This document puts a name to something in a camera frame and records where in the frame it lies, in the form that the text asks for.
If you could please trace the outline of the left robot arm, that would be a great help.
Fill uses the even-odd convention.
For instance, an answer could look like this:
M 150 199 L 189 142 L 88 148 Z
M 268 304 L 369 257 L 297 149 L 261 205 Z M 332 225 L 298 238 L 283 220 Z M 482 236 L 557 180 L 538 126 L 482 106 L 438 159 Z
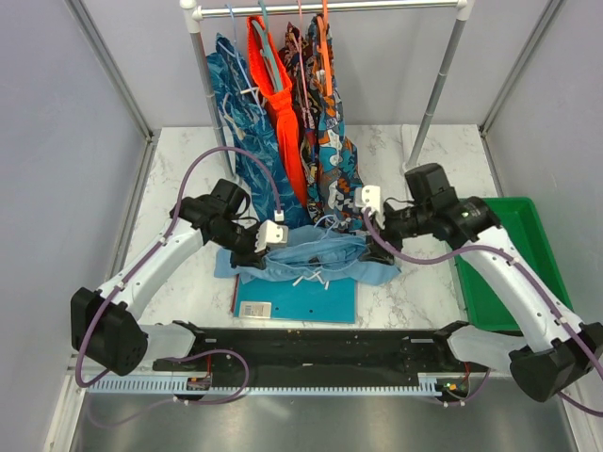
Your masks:
M 159 359 L 175 359 L 186 370 L 204 365 L 207 349 L 191 328 L 140 325 L 139 319 L 174 271 L 209 242 L 229 250 L 239 264 L 261 265 L 269 247 L 285 238 L 283 216 L 243 227 L 237 211 L 247 198 L 240 186 L 224 179 L 208 194 L 180 196 L 165 228 L 133 262 L 97 289 L 74 293 L 71 338 L 78 371 L 85 359 L 118 376 Z

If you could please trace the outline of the dark comic print shorts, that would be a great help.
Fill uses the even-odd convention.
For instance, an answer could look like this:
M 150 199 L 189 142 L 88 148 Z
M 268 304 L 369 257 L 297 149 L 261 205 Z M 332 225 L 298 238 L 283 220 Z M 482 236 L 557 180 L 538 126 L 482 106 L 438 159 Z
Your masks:
M 295 42 L 291 39 L 293 33 L 298 34 L 297 27 L 292 23 L 288 23 L 285 30 L 285 44 L 279 50 L 278 54 L 292 82 L 293 110 L 296 113 L 300 130 L 300 157 L 306 183 L 308 186 L 314 186 L 318 172 L 318 165 L 316 163 L 316 133 L 319 117 L 318 87 L 313 76 L 315 57 L 312 49 L 312 41 L 302 34 L 305 81 L 310 105 L 310 121 L 307 121 L 301 107 L 303 96 L 302 81 L 299 73 L 298 53 Z

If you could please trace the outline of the left aluminium frame post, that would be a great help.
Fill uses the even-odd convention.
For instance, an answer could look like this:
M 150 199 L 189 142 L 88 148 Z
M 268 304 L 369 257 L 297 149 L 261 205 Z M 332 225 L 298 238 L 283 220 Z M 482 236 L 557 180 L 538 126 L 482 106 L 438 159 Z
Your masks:
M 83 32 L 93 53 L 98 58 L 110 84 L 117 92 L 123 106 L 136 125 L 138 131 L 146 142 L 151 142 L 154 137 L 154 132 L 144 118 L 138 102 L 131 89 L 128 87 L 119 66 L 111 54 L 85 2 L 81 0 L 66 0 L 65 4 Z

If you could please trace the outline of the orange shorts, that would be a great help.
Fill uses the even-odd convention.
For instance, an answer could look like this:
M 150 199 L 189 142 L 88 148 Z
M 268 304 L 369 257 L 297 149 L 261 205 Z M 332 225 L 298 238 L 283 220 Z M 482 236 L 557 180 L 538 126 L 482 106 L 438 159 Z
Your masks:
M 259 16 L 250 16 L 247 18 L 247 49 L 252 79 L 256 86 L 259 87 L 261 95 L 268 104 L 269 118 L 275 129 L 279 155 L 286 176 L 298 201 L 305 207 L 308 196 L 300 157 L 300 130 L 296 113 L 293 110 L 292 82 L 285 71 L 285 66 L 278 56 L 274 41 L 269 33 L 270 44 L 276 56 L 277 65 L 284 83 L 283 91 L 277 93 L 272 91 L 269 76 L 259 55 L 258 48 L 253 42 L 252 19 L 258 19 L 262 23 L 262 18 Z

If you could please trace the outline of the right aluminium frame post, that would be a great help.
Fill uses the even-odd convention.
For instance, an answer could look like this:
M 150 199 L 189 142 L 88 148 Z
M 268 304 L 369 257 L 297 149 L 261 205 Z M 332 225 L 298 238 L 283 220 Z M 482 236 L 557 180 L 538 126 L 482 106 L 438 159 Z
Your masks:
M 489 134 L 497 117 L 499 116 L 503 107 L 507 104 L 507 101 L 521 80 L 524 72 L 527 70 L 531 60 L 535 57 L 536 52 L 544 42 L 547 33 L 556 21 L 565 4 L 566 2 L 564 0 L 549 0 L 546 2 L 545 7 L 540 13 L 534 27 L 530 31 L 517 58 L 515 59 L 513 66 L 505 77 L 497 96 L 486 113 L 483 122 L 479 126 L 479 131 L 482 138 L 486 138 Z

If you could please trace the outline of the light blue shorts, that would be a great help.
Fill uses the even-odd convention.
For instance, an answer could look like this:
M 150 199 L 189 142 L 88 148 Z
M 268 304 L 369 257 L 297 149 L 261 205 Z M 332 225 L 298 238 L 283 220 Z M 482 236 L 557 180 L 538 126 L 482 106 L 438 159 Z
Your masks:
M 359 283 L 379 286 L 394 280 L 400 274 L 397 265 L 385 266 L 370 262 L 360 262 L 357 258 L 335 260 L 294 259 L 281 251 L 272 250 L 265 255 L 265 268 L 235 267 L 230 265 L 231 252 L 220 249 L 217 252 L 214 276 L 219 279 L 238 276 L 244 283 L 254 279 L 270 282 L 293 281 L 302 278 L 317 279 L 321 283 L 343 279 L 353 279 Z

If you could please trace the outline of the aluminium frame post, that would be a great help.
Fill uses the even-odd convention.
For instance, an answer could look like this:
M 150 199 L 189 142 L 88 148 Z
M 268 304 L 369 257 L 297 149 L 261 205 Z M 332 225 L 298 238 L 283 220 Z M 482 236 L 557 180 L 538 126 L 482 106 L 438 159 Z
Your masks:
M 556 21 L 565 4 L 566 2 L 564 0 L 549 0 L 546 2 L 545 7 L 540 13 L 534 27 L 530 31 L 517 58 L 515 59 L 513 66 L 505 77 L 497 96 L 486 113 L 483 122 L 479 126 L 479 131 L 482 138 L 486 138 L 489 134 L 497 117 L 499 116 L 503 107 L 507 104 L 507 101 L 521 80 L 524 72 L 527 70 L 531 60 L 535 57 L 536 52 L 544 42 L 547 33 Z
M 146 142 L 151 142 L 154 137 L 154 132 L 144 118 L 138 102 L 131 89 L 128 87 L 119 66 L 111 54 L 85 2 L 81 0 L 66 0 L 65 4 L 83 32 L 93 53 L 98 58 L 110 84 L 117 92 L 123 106 L 136 125 L 138 131 Z

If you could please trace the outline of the blue patterned shorts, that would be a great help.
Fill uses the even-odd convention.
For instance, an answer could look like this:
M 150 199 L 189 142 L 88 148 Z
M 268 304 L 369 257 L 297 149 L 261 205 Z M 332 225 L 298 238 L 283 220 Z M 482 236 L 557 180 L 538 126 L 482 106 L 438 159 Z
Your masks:
M 265 165 L 270 175 L 260 169 L 250 157 L 236 155 L 236 173 L 251 190 L 253 209 L 259 220 L 272 219 L 276 188 L 285 214 L 285 225 L 291 229 L 308 225 L 310 218 L 298 201 L 286 176 L 279 155 L 277 137 L 268 111 L 259 108 L 250 94 L 241 95 L 246 88 L 234 55 L 233 44 L 222 34 L 216 35 L 216 50 L 207 56 L 212 87 L 225 124 L 232 134 L 234 146 L 245 150 Z

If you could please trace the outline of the light blue wire hanger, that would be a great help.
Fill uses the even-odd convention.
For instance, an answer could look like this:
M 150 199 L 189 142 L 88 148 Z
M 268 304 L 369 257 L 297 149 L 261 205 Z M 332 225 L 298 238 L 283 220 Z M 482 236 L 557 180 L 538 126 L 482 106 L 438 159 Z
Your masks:
M 306 225 L 289 232 L 287 245 L 278 249 L 294 259 L 311 260 L 357 258 L 367 250 L 363 235 L 342 234 L 335 229 Z

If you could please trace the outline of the colourful cartoon print shorts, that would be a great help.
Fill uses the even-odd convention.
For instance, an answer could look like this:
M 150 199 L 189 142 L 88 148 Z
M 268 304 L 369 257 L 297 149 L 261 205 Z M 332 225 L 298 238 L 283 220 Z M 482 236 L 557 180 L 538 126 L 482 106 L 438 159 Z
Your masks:
M 343 234 L 362 234 L 365 226 L 361 213 L 354 208 L 354 190 L 363 185 L 358 170 L 356 146 L 346 134 L 342 100 L 337 90 L 334 73 L 334 55 L 330 26 L 328 43 L 333 70 L 334 94 L 325 96 L 320 92 L 315 78 L 315 62 L 318 52 L 316 16 L 308 26 L 306 37 L 312 41 L 315 57 L 313 76 L 318 87 L 319 117 L 316 133 L 317 179 L 314 186 L 307 186 L 306 208 L 310 218 L 317 222 L 331 216 L 335 229 Z

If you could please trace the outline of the blue plastic hanger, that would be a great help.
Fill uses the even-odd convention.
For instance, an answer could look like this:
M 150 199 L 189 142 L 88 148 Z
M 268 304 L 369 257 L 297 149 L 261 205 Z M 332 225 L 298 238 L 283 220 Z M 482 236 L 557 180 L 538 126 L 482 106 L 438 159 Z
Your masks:
M 253 97 L 254 103 L 259 108 L 263 108 L 263 104 L 262 104 L 262 102 L 260 101 L 260 99 L 258 97 L 259 88 L 253 85 L 253 83 L 251 81 L 251 78 L 248 75 L 248 70 L 243 65 L 243 63 L 244 63 L 243 56 L 239 52 L 239 49 L 238 49 L 238 46 L 237 46 L 236 18 L 235 18 L 234 10 L 233 10 L 232 6 L 230 4 L 228 4 L 228 3 L 226 3 L 225 6 L 228 9 L 228 13 L 229 13 L 230 19 L 232 21 L 232 26 L 233 26 L 234 42 L 235 42 L 233 44 L 233 49 L 234 49 L 234 55 L 235 55 L 235 58 L 236 58 L 236 63 L 237 63 L 237 66 L 238 66 L 239 70 L 241 71 L 241 74 L 242 74 L 243 79 L 244 79 L 245 84 L 246 84 L 246 88 L 242 89 L 241 92 L 240 92 L 240 94 L 241 95 L 250 94 Z

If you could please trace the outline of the pink plastic hanger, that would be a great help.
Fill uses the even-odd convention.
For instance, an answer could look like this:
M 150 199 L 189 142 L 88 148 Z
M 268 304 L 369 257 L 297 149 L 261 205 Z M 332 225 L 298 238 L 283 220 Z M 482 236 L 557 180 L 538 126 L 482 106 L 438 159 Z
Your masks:
M 293 33 L 293 37 L 291 38 L 295 42 L 295 47 L 298 53 L 299 60 L 299 73 L 301 78 L 301 89 L 302 89 L 302 101 L 301 101 L 301 111 L 304 114 L 307 121 L 310 121 L 310 105 L 308 99 L 308 91 L 307 85 L 305 81 L 305 70 L 303 63 L 303 45 L 302 45 L 302 26 L 303 26 L 303 12 L 302 12 L 302 1 L 297 0 L 297 10 L 298 10 L 298 34 Z

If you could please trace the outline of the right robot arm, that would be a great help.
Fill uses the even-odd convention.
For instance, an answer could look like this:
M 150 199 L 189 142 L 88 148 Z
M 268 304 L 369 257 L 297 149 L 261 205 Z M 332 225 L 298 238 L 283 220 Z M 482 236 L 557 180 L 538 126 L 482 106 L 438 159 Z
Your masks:
M 483 199 L 459 198 L 435 163 L 407 171 L 405 180 L 412 199 L 399 210 L 383 201 L 378 186 L 355 190 L 354 204 L 373 242 L 416 265 L 460 257 L 488 283 L 521 331 L 510 336 L 467 323 L 451 327 L 431 349 L 438 368 L 470 362 L 507 372 L 538 402 L 602 371 L 601 323 L 585 323 L 555 296 Z

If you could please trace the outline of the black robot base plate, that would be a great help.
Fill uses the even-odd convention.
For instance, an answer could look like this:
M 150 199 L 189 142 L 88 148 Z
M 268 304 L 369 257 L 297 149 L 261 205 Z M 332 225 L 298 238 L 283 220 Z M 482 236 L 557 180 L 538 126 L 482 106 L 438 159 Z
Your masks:
M 435 330 L 226 329 L 187 325 L 189 362 L 154 362 L 155 371 L 209 371 L 238 386 L 410 385 L 421 374 L 484 371 L 455 359 Z

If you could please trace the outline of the orange plastic hanger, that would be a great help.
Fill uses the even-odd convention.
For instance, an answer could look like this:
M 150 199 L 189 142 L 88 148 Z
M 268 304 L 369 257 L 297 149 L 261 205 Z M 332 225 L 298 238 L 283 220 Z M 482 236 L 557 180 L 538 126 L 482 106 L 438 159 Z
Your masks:
M 315 62 L 315 78 L 317 79 L 320 92 L 325 96 L 334 94 L 333 70 L 328 43 L 329 12 L 328 1 L 322 0 L 322 11 L 316 16 L 317 43 L 315 50 L 318 56 Z

